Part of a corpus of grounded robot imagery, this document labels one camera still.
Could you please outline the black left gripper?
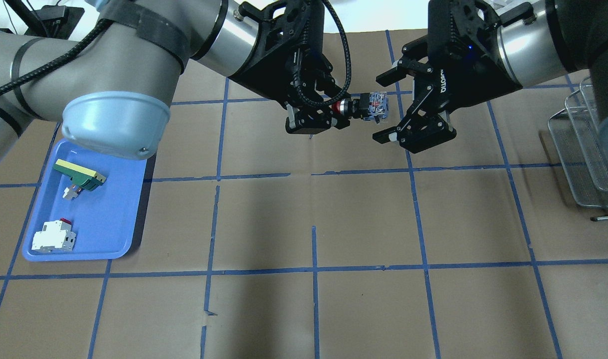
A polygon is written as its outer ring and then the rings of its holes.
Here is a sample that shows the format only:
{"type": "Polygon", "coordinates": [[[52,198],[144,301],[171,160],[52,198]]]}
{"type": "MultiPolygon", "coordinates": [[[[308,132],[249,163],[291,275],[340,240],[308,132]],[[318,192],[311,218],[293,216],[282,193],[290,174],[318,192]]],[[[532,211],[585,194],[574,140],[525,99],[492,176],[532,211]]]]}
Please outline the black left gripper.
{"type": "Polygon", "coordinates": [[[325,14],[336,27],[340,19],[328,0],[278,0],[263,9],[248,2],[237,7],[243,19],[258,25],[249,58],[231,80],[286,107],[288,134],[315,135],[350,126],[332,105],[349,96],[352,70],[340,87],[323,54],[325,14]]]}

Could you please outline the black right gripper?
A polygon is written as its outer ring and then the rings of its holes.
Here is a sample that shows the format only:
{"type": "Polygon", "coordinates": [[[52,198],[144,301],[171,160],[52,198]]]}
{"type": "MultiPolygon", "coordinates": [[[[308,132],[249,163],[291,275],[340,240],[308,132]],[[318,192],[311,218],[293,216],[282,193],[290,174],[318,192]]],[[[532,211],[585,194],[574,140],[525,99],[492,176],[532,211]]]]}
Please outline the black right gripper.
{"type": "Polygon", "coordinates": [[[523,88],[504,63],[498,43],[498,32],[521,19],[520,14],[498,14],[483,0],[430,0],[427,35],[375,77],[381,86],[413,77],[416,98],[405,119],[374,133],[374,141],[424,152],[456,137],[447,112],[523,88]]]}

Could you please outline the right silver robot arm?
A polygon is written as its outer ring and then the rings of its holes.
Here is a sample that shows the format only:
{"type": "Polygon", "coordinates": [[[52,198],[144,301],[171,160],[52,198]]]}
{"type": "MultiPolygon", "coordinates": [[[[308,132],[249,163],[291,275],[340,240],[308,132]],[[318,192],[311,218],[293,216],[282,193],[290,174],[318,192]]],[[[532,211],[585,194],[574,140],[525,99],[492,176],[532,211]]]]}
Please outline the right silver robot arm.
{"type": "Polygon", "coordinates": [[[430,0],[427,34],[407,43],[387,86],[413,78],[399,124],[374,133],[423,152],[456,137],[445,116],[588,69],[608,166],[608,0],[525,0],[498,13],[484,0],[430,0]]]}

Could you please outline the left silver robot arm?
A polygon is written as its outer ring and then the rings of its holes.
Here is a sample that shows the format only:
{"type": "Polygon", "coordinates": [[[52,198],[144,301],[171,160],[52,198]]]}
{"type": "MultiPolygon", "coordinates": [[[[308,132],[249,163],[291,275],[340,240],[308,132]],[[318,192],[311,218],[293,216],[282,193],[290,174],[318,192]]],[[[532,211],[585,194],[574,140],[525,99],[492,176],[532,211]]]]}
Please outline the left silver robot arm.
{"type": "Polygon", "coordinates": [[[328,0],[93,0],[80,41],[0,32],[0,163],[34,120],[107,155],[155,155],[191,60],[288,111],[286,131],[344,129],[350,51],[328,0]]]}

